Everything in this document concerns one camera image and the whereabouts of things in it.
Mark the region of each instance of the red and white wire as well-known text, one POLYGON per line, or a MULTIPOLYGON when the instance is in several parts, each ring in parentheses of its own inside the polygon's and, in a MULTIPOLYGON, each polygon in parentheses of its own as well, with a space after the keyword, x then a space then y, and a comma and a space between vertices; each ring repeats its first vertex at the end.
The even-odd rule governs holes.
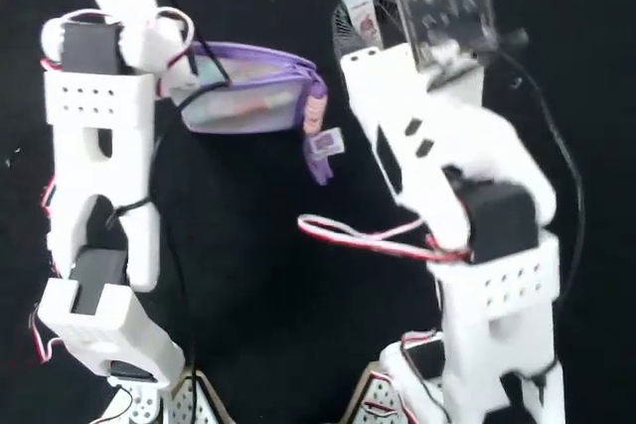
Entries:
POLYGON ((436 251, 387 240, 387 238, 414 230, 422 224, 423 221, 418 219, 383 232, 364 233, 355 230, 345 223, 320 215, 307 213, 298 217, 298 228, 303 232, 328 242, 350 247, 364 248, 376 252, 434 262, 460 260, 467 255, 468 252, 463 250, 436 251))
POLYGON ((377 372, 377 371, 371 371, 370 376, 375 378, 375 379, 379 379, 381 381, 384 381, 384 382, 387 382, 388 384, 390 384, 391 387, 396 391, 397 398, 399 399, 399 406, 400 406, 402 412, 406 415, 406 418, 408 419, 408 422, 410 424, 419 424, 419 422, 415 418, 415 415, 412 413, 412 411, 410 409, 408 409, 408 407, 406 407, 406 404, 404 403, 404 399, 401 397, 401 394, 399 394, 398 389, 394 386, 393 380, 389 376, 387 376, 386 374, 382 374, 380 372, 377 372))
POLYGON ((128 389, 126 389, 125 387, 120 387, 119 390, 122 390, 126 394, 128 394, 129 401, 128 401, 128 404, 126 405, 126 407, 122 411, 119 411, 119 413, 117 413, 117 414, 114 414, 114 415, 111 415, 111 416, 108 416, 108 417, 98 417, 97 419, 94 419, 94 420, 90 421, 88 424, 102 424, 104 422, 114 421, 115 419, 119 419, 119 418, 123 417, 123 415, 126 414, 126 412, 128 412, 130 410, 130 408, 132 407, 132 403, 134 402, 134 398, 132 397, 132 393, 128 389))
POLYGON ((42 341, 42 337, 40 336, 40 332, 38 332, 38 326, 36 324, 36 315, 38 313, 38 308, 33 311, 33 313, 29 316, 29 328, 33 333, 33 340, 36 345, 36 351, 38 352, 38 357, 40 358, 40 363, 45 363, 50 361, 53 357, 53 346, 55 345, 63 345, 64 341, 61 338, 53 338, 50 339, 46 345, 42 341))
POLYGON ((79 10, 73 10, 72 12, 64 14, 62 17, 60 17, 60 21, 62 23, 68 22, 69 20, 72 20, 75 17, 79 17, 80 15, 97 15, 97 16, 105 17, 106 19, 116 20, 112 15, 110 15, 107 12, 104 12, 103 10, 99 10, 99 9, 79 9, 79 10))
MULTIPOLYGON (((181 18, 181 20, 184 21, 184 23, 186 24, 186 38, 183 41, 183 50, 168 61, 168 66, 166 67, 166 71, 164 71, 163 74, 165 74, 169 69, 171 69, 180 59, 188 55, 188 52, 190 52, 190 49, 192 48, 192 43, 195 40, 195 23, 185 12, 175 7, 159 7, 157 9, 157 15, 165 15, 165 14, 176 15, 177 17, 181 18)), ((159 79, 157 79, 157 91, 156 91, 157 96, 159 97, 163 96, 161 82, 162 82, 162 78, 160 76, 159 79)))
POLYGON ((401 336, 401 342, 403 345, 413 342, 426 343, 434 338, 435 335, 437 335, 437 330, 431 330, 429 332, 408 332, 401 336))

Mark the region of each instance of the tag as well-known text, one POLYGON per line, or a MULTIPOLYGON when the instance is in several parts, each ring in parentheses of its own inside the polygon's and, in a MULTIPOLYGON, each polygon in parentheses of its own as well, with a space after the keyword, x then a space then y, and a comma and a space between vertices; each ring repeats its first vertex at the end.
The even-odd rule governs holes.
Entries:
POLYGON ((340 128, 331 128, 309 138, 311 154, 315 159, 328 158, 345 152, 340 128))

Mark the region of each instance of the black cable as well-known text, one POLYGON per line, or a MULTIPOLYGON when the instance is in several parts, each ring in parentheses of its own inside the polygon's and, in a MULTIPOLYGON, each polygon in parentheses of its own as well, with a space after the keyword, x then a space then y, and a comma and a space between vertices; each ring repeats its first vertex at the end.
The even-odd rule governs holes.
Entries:
POLYGON ((110 417, 104 417, 104 418, 95 419, 92 422, 96 422, 98 424, 101 424, 103 422, 114 421, 115 419, 119 419, 121 416, 123 416, 132 407, 132 403, 134 402, 134 398, 132 397, 132 394, 130 393, 130 391, 128 389, 126 389, 125 387, 123 387, 122 385, 117 385, 115 387, 115 389, 116 389, 115 395, 117 394, 117 392, 119 392, 119 389, 121 389, 126 394, 128 394, 128 397, 130 398, 130 401, 128 401, 128 405, 126 406, 126 408, 123 411, 119 412, 119 414, 115 414, 114 416, 110 416, 110 417))
POLYGON ((164 233, 166 237, 166 245, 168 247, 168 252, 171 255, 172 262, 175 267, 175 272, 177 273, 177 281, 179 282, 179 293, 181 295, 181 299, 183 300, 183 306, 186 310, 186 321, 188 323, 189 329, 189 348, 190 348, 190 383, 192 384, 192 416, 191 416, 191 424, 195 424, 197 422, 197 346, 196 346, 196 336, 195 336, 195 328, 194 328, 194 320, 192 318, 192 309, 190 308, 190 302, 188 300, 188 289, 186 287, 186 277, 184 273, 184 267, 179 259, 179 253, 177 252, 177 246, 175 244, 174 234, 172 232, 172 228, 170 227, 169 220, 162 220, 164 225, 164 233))
MULTIPOLYGON (((161 146, 165 143, 165 139, 168 136, 168 133, 172 130, 172 128, 181 123, 181 113, 190 106, 196 99, 200 98, 204 94, 214 91, 215 89, 222 88, 224 86, 228 86, 225 81, 219 81, 216 83, 207 84, 192 92, 186 99, 184 99, 174 110, 174 116, 165 127, 163 132, 157 137, 155 141, 155 145, 152 151, 152 156, 150 158, 150 168, 148 173, 148 196, 141 201, 137 201, 134 204, 123 206, 115 209, 112 215, 106 221, 107 227, 112 227, 114 222, 122 215, 133 211, 135 209, 141 208, 148 203, 152 202, 156 205, 156 201, 153 200, 153 191, 154 191, 154 183, 156 180, 156 171, 157 171, 157 160, 159 158, 159 151, 161 150, 161 146)), ((196 340, 195 340, 195 328, 194 323, 192 322, 192 310, 190 309, 190 305, 188 302, 188 289, 186 286, 185 272, 184 267, 179 259, 179 253, 177 252, 177 247, 175 245, 174 234, 170 227, 170 221, 167 218, 162 220, 162 224, 164 226, 164 234, 166 237, 166 245, 168 247, 168 252, 171 255, 172 261, 175 266, 175 271, 177 274, 177 280, 179 282, 179 292, 181 295, 181 299, 183 300, 184 308, 186 310, 186 319, 189 323, 189 339, 190 339, 190 365, 191 365, 191 384, 192 384, 192 424, 195 424, 197 420, 197 357, 196 357, 196 340)))
POLYGON ((408 364, 408 367, 410 368, 410 370, 413 372, 413 374, 415 374, 415 377, 417 377, 417 380, 419 380, 420 384, 426 391, 426 395, 428 395, 428 398, 433 402, 433 404, 435 404, 435 407, 437 407, 444 414, 444 417, 446 418, 446 422, 450 424, 451 423, 450 414, 448 414, 448 411, 443 406, 443 404, 439 402, 437 399, 435 399, 435 397, 430 392, 430 389, 428 389, 428 385, 426 384, 424 376, 422 376, 421 372, 419 372, 419 369, 417 369, 417 366, 413 362, 412 357, 410 357, 410 354, 408 354, 408 350, 406 349, 405 345, 406 345, 406 342, 404 341, 404 339, 400 340, 399 352, 401 353, 402 357, 406 361, 406 364, 408 364))
POLYGON ((578 166, 574 161, 569 149, 567 148, 567 144, 563 139, 560 131, 558 131, 557 124, 553 117, 553 114, 548 106, 548 102, 544 97, 544 94, 541 90, 541 87, 537 83, 537 81, 532 77, 532 75, 528 72, 528 70, 521 65, 517 60, 515 60, 510 54, 505 51, 501 51, 500 56, 530 85, 533 95, 535 96, 536 103, 541 110, 541 114, 546 122, 550 133, 553 136, 553 139, 558 147, 558 150, 569 169, 569 173, 571 174, 572 181, 574 182, 574 188, 576 193, 576 214, 577 214, 577 225, 576 225, 576 236, 574 239, 574 249, 572 251, 572 257, 569 265, 569 272, 567 274, 567 278, 564 281, 564 286, 561 287, 560 296, 556 299, 555 307, 556 307, 556 320, 560 321, 562 317, 563 304, 567 300, 574 283, 574 278, 576 273, 578 272, 578 268, 580 266, 580 259, 583 253, 583 246, 585 242, 585 190, 583 187, 583 178, 578 170, 578 166))
MULTIPOLYGON (((168 1, 172 4, 172 6, 174 8, 179 9, 182 12, 185 12, 184 9, 181 7, 181 5, 179 5, 179 2, 177 0, 168 0, 168 1)), ((221 62, 219 61, 217 56, 214 54, 214 52, 212 51, 212 49, 208 45, 208 42, 206 42, 206 40, 201 35, 201 29, 199 29, 199 26, 197 25, 196 22, 194 22, 194 20, 193 20, 193 24, 195 26, 195 32, 194 32, 195 39, 201 45, 203 50, 206 52, 206 55, 208 56, 208 58, 210 60, 212 60, 212 62, 217 67, 217 69, 221 72, 221 75, 223 76, 224 80, 227 83, 231 83, 232 80, 230 79, 230 76, 228 75, 228 72, 226 71, 226 69, 224 69, 223 65, 221 65, 221 62)))

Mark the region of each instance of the zipper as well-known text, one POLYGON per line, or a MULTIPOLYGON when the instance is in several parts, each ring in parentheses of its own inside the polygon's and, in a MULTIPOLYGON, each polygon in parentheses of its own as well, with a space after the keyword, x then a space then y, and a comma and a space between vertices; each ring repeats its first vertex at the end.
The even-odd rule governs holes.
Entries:
MULTIPOLYGON (((313 62, 280 50, 256 47, 254 45, 235 44, 232 42, 208 42, 208 46, 215 55, 223 59, 271 63, 283 67, 298 65, 307 69, 316 70, 316 64, 313 62)), ((195 55, 202 56, 206 54, 206 51, 199 43, 194 44, 194 51, 195 55)))

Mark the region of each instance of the cable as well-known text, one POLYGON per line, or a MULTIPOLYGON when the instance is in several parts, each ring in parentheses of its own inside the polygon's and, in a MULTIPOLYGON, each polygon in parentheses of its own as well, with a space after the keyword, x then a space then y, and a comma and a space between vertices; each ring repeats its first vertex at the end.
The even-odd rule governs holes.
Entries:
MULTIPOLYGON (((181 6, 179 5, 179 2, 177 0, 168 0, 168 1, 174 7, 176 7, 177 9, 184 10, 184 9, 181 8, 181 6)), ((206 40, 201 35, 201 30, 199 29, 199 27, 197 26, 197 24, 194 21, 193 21, 193 25, 194 25, 194 35, 195 35, 195 39, 197 40, 197 42, 201 45, 201 47, 203 48, 203 50, 206 53, 206 55, 208 56, 208 58, 215 64, 215 66, 217 67, 217 69, 219 70, 221 75, 223 76, 223 78, 226 81, 226 83, 232 83, 232 79, 228 75, 228 72, 223 67, 223 65, 221 65, 221 62, 219 61, 219 59, 217 58, 215 53, 212 51, 212 49, 208 45, 208 42, 206 42, 206 40)))
POLYGON ((437 399, 435 399, 435 397, 432 395, 432 393, 430 392, 430 389, 428 389, 428 385, 426 384, 424 377, 421 375, 421 372, 419 372, 419 369, 417 369, 417 366, 413 362, 413 359, 410 357, 410 354, 408 354, 408 351, 406 350, 406 347, 405 347, 406 343, 411 341, 426 342, 430 338, 432 338, 434 334, 435 332, 431 332, 430 334, 427 335, 426 338, 424 337, 410 338, 409 334, 402 335, 401 340, 399 341, 399 352, 401 353, 402 357, 408 364, 408 367, 410 368, 412 373, 417 377, 417 380, 419 380, 419 382, 421 383, 422 387, 424 388, 424 391, 426 391, 426 395, 428 396, 428 398, 432 401, 433 404, 435 404, 435 407, 437 407, 444 414, 444 417, 446 418, 446 422, 450 424, 452 422, 450 420, 450 414, 448 414, 448 411, 442 405, 442 403, 439 402, 437 399))
POLYGON ((574 249, 572 251, 572 256, 569 265, 569 272, 567 274, 567 278, 564 281, 564 286, 561 288, 560 296, 556 299, 555 308, 556 308, 556 320, 560 321, 562 317, 563 304, 567 300, 569 296, 572 286, 574 283, 574 278, 580 266, 580 259, 583 253, 583 246, 585 242, 585 190, 583 187, 583 178, 580 174, 578 166, 574 161, 569 149, 567 148, 567 144, 563 139, 560 131, 557 128, 557 124, 553 117, 553 114, 548 106, 548 102, 544 97, 544 94, 541 90, 541 87, 537 83, 537 81, 532 77, 532 75, 528 72, 528 70, 517 60, 515 60, 510 54, 505 51, 500 52, 501 57, 515 70, 518 74, 520 74, 530 85, 533 91, 533 95, 537 101, 537 104, 541 110, 542 116, 550 133, 553 136, 553 139, 558 147, 558 150, 569 169, 569 173, 571 174, 572 180, 574 182, 574 188, 576 193, 576 213, 577 213, 577 226, 576 233, 574 239, 574 249))
POLYGON ((128 412, 128 410, 132 407, 132 403, 134 402, 134 398, 132 397, 132 394, 130 393, 130 391, 128 389, 126 389, 123 386, 117 386, 117 392, 119 390, 124 391, 126 394, 128 394, 128 397, 130 398, 130 400, 128 401, 128 405, 126 406, 126 408, 123 411, 120 411, 118 414, 115 414, 114 416, 110 416, 110 417, 99 417, 93 421, 90 421, 88 424, 102 424, 104 422, 110 422, 110 421, 114 421, 115 419, 119 419, 120 417, 122 417, 126 412, 128 412))
POLYGON ((169 225, 168 220, 162 220, 164 224, 164 233, 166 236, 166 245, 168 247, 168 251, 172 257, 172 261, 175 266, 175 272, 177 273, 177 280, 179 282, 179 292, 181 294, 181 299, 183 300, 184 309, 187 312, 186 320, 189 322, 189 346, 190 346, 190 382, 192 384, 192 417, 191 423, 195 424, 197 421, 197 347, 196 347, 196 337, 195 337, 195 327, 192 319, 192 310, 190 308, 190 302, 188 300, 188 289, 186 287, 186 277, 184 273, 184 268, 179 259, 179 253, 177 252, 177 247, 175 244, 174 234, 172 232, 172 228, 169 225))
MULTIPOLYGON (((387 382, 388 384, 391 385, 393 389, 397 390, 396 387, 394 386, 394 381, 386 374, 382 374, 377 371, 371 371, 369 373, 369 376, 374 379, 379 379, 380 381, 387 382)), ((406 404, 404 403, 404 399, 403 397, 401 397, 401 394, 399 392, 397 392, 397 398, 399 399, 399 406, 401 407, 401 410, 404 412, 404 414, 406 414, 406 418, 408 419, 408 422, 410 424, 419 424, 414 414, 412 413, 412 411, 406 407, 406 404)))
POLYGON ((33 333, 33 341, 36 345, 38 357, 40 358, 40 364, 44 364, 45 362, 50 361, 53 357, 53 346, 63 345, 64 341, 61 338, 53 338, 47 342, 46 346, 44 345, 40 332, 38 331, 38 326, 36 325, 38 307, 39 305, 36 305, 35 310, 31 313, 31 315, 29 315, 29 328, 33 333))
POLYGON ((387 417, 398 414, 395 409, 374 401, 365 401, 362 403, 362 405, 364 406, 365 412, 380 419, 386 419, 387 417))
POLYGON ((303 232, 328 242, 350 247, 435 262, 461 260, 468 255, 469 252, 464 250, 437 251, 387 240, 392 236, 414 230, 422 224, 423 222, 418 219, 385 232, 363 233, 344 223, 319 215, 303 214, 298 217, 298 228, 303 232))
MULTIPOLYGON (((176 15, 177 17, 181 18, 181 20, 185 22, 186 38, 183 41, 183 48, 181 52, 179 52, 177 55, 175 55, 168 61, 168 65, 166 67, 166 71, 164 72, 164 74, 169 69, 171 69, 180 59, 188 55, 188 53, 190 52, 190 49, 192 48, 192 43, 195 39, 195 30, 196 30, 195 23, 193 22, 193 20, 182 10, 177 9, 176 7, 159 7, 157 9, 157 15, 165 15, 165 14, 176 15)), ((160 98, 163 97, 161 83, 162 83, 162 76, 159 76, 159 78, 157 79, 157 86, 156 86, 155 93, 157 97, 160 97, 160 98)))

